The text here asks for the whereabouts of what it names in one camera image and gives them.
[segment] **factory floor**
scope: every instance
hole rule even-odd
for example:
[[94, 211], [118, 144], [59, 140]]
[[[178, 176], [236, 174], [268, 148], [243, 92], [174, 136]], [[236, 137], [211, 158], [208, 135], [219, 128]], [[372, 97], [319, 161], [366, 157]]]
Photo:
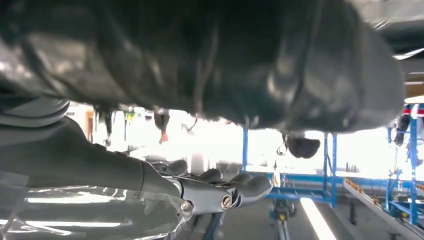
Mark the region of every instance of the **factory floor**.
[[[275, 240], [274, 223], [270, 219], [272, 201], [262, 200], [254, 205], [232, 209], [227, 212], [222, 230], [222, 240]], [[369, 208], [360, 203], [356, 206], [357, 224], [348, 225], [349, 205], [338, 204], [336, 211], [340, 220], [328, 204], [315, 204], [337, 240], [390, 240], [392, 229]], [[287, 222], [290, 240], [319, 240], [301, 204], [297, 204], [297, 214]], [[405, 240], [397, 236], [396, 240]]]

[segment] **protective plastic cover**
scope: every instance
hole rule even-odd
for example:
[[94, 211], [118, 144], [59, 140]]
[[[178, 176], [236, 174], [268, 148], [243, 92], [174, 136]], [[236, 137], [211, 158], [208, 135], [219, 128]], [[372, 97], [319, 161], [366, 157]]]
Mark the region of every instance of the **protective plastic cover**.
[[400, 67], [345, 0], [2, 1], [0, 83], [249, 128], [385, 125]]
[[166, 194], [97, 186], [27, 188], [26, 180], [0, 172], [3, 240], [150, 240], [175, 231], [193, 213], [190, 204]]

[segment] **robotic hand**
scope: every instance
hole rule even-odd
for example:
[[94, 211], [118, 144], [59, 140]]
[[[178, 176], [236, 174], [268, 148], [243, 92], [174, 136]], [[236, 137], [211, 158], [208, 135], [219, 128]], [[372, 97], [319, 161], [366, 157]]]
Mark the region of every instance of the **robotic hand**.
[[8, 238], [158, 238], [271, 190], [265, 176], [223, 182], [215, 169], [195, 176], [182, 161], [150, 164], [107, 151], [66, 117], [30, 130], [3, 125], [0, 133], [14, 136], [0, 141], [0, 169], [9, 175], [0, 177], [0, 227]]

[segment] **blue steel rack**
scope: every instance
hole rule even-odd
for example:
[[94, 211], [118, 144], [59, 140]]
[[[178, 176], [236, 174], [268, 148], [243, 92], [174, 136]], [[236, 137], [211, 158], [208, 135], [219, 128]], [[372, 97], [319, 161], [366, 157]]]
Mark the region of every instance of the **blue steel rack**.
[[[336, 207], [337, 183], [342, 180], [336, 177], [337, 169], [337, 136], [332, 134], [332, 167], [331, 174], [328, 176], [328, 164], [331, 161], [329, 156], [328, 134], [324, 136], [324, 165], [323, 176], [317, 175], [298, 175], [286, 174], [286, 178], [295, 181], [296, 178], [301, 178], [302, 181], [322, 182], [322, 189], [317, 188], [300, 188], [300, 187], [273, 187], [267, 198], [272, 199], [287, 199], [299, 200], [300, 198], [309, 198], [314, 202], [329, 203], [331, 207]], [[246, 171], [248, 165], [248, 130], [243, 130], [243, 159], [242, 171]], [[268, 173], [270, 179], [273, 177], [272, 173]], [[328, 183], [331, 184], [331, 193], [328, 191]]]
[[[424, 105], [420, 104], [418, 107], [418, 113], [424, 109]], [[410, 113], [411, 110], [409, 107], [406, 107], [405, 113]], [[409, 137], [409, 151], [408, 158], [411, 163], [411, 180], [409, 184], [409, 198], [410, 202], [398, 202], [393, 200], [393, 189], [398, 184], [399, 176], [402, 174], [401, 170], [398, 170], [396, 173], [396, 178], [394, 180], [388, 179], [386, 183], [386, 201], [385, 201], [385, 210], [392, 216], [396, 215], [396, 210], [399, 210], [403, 213], [409, 215], [409, 223], [411, 225], [417, 225], [418, 218], [424, 216], [424, 209], [422, 209], [422, 204], [417, 204], [417, 180], [416, 180], [416, 167], [417, 167], [417, 120], [412, 118], [409, 115], [409, 131], [404, 132], [405, 134], [410, 134]], [[388, 129], [388, 142], [392, 142], [392, 129]]]

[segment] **blue metal frame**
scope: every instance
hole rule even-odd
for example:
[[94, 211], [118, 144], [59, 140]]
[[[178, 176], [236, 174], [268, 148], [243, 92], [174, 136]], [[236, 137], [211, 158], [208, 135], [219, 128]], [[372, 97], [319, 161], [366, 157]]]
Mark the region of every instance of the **blue metal frame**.
[[[298, 187], [273, 187], [271, 192], [268, 194], [267, 198], [272, 199], [286, 199], [286, 200], [299, 200], [300, 198], [310, 198], [315, 202], [320, 203], [329, 203], [331, 207], [336, 207], [336, 196], [337, 196], [337, 184], [343, 182], [343, 179], [338, 179], [336, 176], [337, 169], [337, 136], [332, 135], [332, 168], [331, 176], [328, 177], [327, 166], [330, 161], [330, 156], [328, 153], [328, 134], [325, 134], [324, 137], [324, 166], [323, 172], [324, 176], [316, 175], [295, 175], [295, 174], [286, 174], [285, 177], [291, 181], [295, 181], [297, 177], [301, 178], [301, 181], [313, 181], [316, 182], [320, 180], [322, 182], [322, 189], [309, 189], [309, 188], [298, 188]], [[246, 166], [248, 165], [248, 130], [243, 131], [243, 160], [241, 170], [246, 171]], [[272, 179], [273, 174], [269, 173], [268, 177]], [[331, 183], [331, 194], [327, 190], [328, 182]]]
[[[409, 123], [409, 151], [408, 151], [408, 158], [410, 159], [411, 163], [411, 180], [408, 184], [409, 188], [409, 197], [411, 199], [411, 203], [407, 204], [409, 205], [409, 208], [405, 207], [405, 204], [399, 204], [399, 202], [392, 201], [392, 193], [394, 187], [398, 184], [399, 175], [402, 173], [401, 170], [399, 170], [396, 173], [396, 179], [395, 180], [387, 180], [386, 181], [386, 204], [385, 204], [385, 210], [389, 213], [394, 213], [394, 209], [398, 209], [401, 212], [407, 213], [409, 215], [409, 223], [412, 225], [417, 224], [417, 220], [420, 216], [420, 218], [423, 216], [418, 211], [417, 206], [417, 180], [416, 180], [416, 167], [417, 167], [417, 120], [410, 117], [410, 123]], [[388, 129], [388, 142], [391, 143], [391, 128]]]

